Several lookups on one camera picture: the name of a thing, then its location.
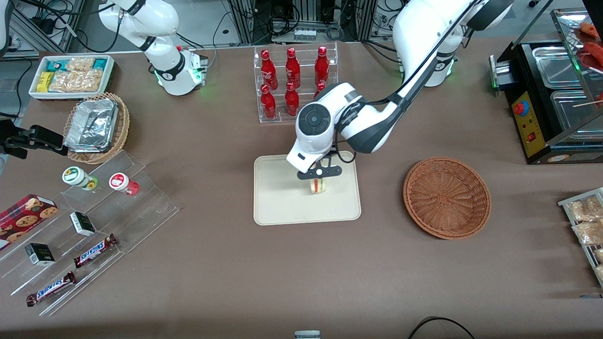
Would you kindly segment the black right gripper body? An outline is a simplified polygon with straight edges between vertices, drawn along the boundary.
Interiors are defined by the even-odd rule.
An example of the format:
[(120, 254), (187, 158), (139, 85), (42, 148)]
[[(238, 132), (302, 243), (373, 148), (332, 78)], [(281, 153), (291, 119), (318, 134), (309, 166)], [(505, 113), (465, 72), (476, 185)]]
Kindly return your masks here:
[(63, 144), (63, 137), (41, 125), (29, 129), (15, 125), (0, 126), (0, 153), (17, 158), (26, 158), (29, 149), (43, 149), (67, 156), (69, 148)]

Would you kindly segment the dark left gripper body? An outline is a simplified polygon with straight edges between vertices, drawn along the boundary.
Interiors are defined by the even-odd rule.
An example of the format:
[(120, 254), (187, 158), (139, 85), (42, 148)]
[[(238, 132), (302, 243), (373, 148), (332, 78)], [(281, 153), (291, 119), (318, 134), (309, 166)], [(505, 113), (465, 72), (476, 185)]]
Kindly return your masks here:
[(299, 180), (312, 180), (312, 179), (323, 179), (340, 176), (342, 169), (338, 165), (322, 167), (316, 166), (308, 169), (307, 172), (297, 172), (297, 178)]

